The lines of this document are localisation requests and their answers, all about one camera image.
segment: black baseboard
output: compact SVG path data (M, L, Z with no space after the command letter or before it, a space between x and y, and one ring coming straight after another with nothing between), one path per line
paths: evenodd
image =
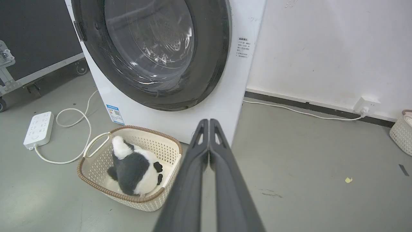
M273 103L282 104L282 105L299 107L302 109L309 109L309 110L313 110L313 111L317 111L317 112L321 112L325 114L331 114L331 115L335 115L335 116L339 116L343 118L357 118L360 116L354 113L349 113L349 112L326 108L326 107L315 106L315 105L309 104L309 102L306 102L306 103L297 102L297 101L287 100L287 99L283 99L279 97L267 96L267 95L254 93L254 92L245 92L245 97L254 98L254 99L267 101L267 102L273 102ZM391 128L395 124L394 122L377 119L377 118L371 118L371 117L364 117L364 118L359 119L359 121L373 123L373 124L381 125L381 126L386 126L389 128Z

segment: front-loading washing machine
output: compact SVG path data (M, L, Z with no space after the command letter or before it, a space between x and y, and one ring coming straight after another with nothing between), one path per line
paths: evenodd
M189 143L235 134L265 0L66 0L113 122Z

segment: black paw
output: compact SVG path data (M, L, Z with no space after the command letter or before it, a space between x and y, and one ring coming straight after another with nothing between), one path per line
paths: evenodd
M162 175L162 174L159 174L159 175L157 176L157 185L159 185L159 184L162 182L162 178L163 178L163 175Z
M156 169L158 173L161 173L163 171L163 166L159 162L153 163L153 167Z
M110 167L110 168L107 170L107 174L109 174L109 176L110 176L112 179L114 179L114 180L117 181L117 172L116 172L116 168L115 168L115 167Z

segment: gray floor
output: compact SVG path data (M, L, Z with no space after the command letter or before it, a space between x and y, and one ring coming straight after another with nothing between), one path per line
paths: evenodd
M34 114L86 108L96 89L90 74L40 82L43 97L19 89L0 114L0 231L151 231L159 211L119 204L82 182L77 163L51 165L23 139ZM91 101L93 135L118 126L99 96ZM67 113L62 123L80 115ZM267 231L411 231L412 157L390 139L388 128L364 122L328 121L284 109L245 103L233 152ZM72 128L54 124L41 152L56 161L82 150L85 121ZM345 183L346 177L353 178ZM204 177L202 231L215 230L213 172Z

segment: power cord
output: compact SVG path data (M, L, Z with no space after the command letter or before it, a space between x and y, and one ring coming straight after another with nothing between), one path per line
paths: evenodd
M300 111L297 111L297 110L294 110L294 109L291 109L291 108L288 108L288 107L280 106L280 105L272 105L272 104L267 104L267 103L263 103L263 102L250 102L250 101L245 101L245 100L243 100L243 101L247 102L247 103L252 103L252 104L259 104L259 105L265 105L265 106L270 106L270 107L284 108L284 109L288 109L288 110L291 110L291 111L296 112L296 113L309 115L309 116L312 116L312 117L315 117L315 118L328 119L328 120L355 121L355 120L366 117L368 115L368 111L369 111L367 107L364 107L362 109L362 112L361 112L362 115L358 118L325 118L325 117L317 116L317 115L314 115L314 114L300 112Z
M75 108L67 108L67 109L64 109L64 110L60 111L60 113L56 116L56 123L57 123L59 126L63 126L63 127L71 127L71 126L74 126L74 125L78 124L83 118L86 119L87 123L89 124L89 136L88 136L88 138L87 138L86 145L85 145L85 147L83 148L83 151L82 151L76 158L74 158L74 159L72 159L72 160L69 160L69 161L66 161L66 162L56 162L56 161L50 161L50 160L44 158L44 157L40 154L39 150L37 149L37 145L35 144L35 145L34 145L34 150L36 151L37 155L38 155L42 160L44 160L44 161L46 161L46 162L48 162L48 163L52 163L52 164L67 164L67 163L74 162L74 161L76 161L77 159L79 159L80 157L83 156L84 150L86 149L87 145L89 144L90 136L91 136L91 125L90 125L89 119L86 117L86 114L87 114L87 111L89 110L90 99L91 99L91 98L93 97L93 95L94 95L95 93L97 93L97 92L98 92L98 90L94 91L94 93L89 97L89 100L87 101L86 111L85 111L84 113L81 112L81 111L78 110L78 109L75 109ZM59 115L60 115L61 113L63 113L64 111L68 111L68 110L78 111L78 112L81 113L83 116L82 116L77 122L75 122L75 123L73 123L73 124L70 124L70 125L61 125L61 124L59 123L59 121L58 121Z

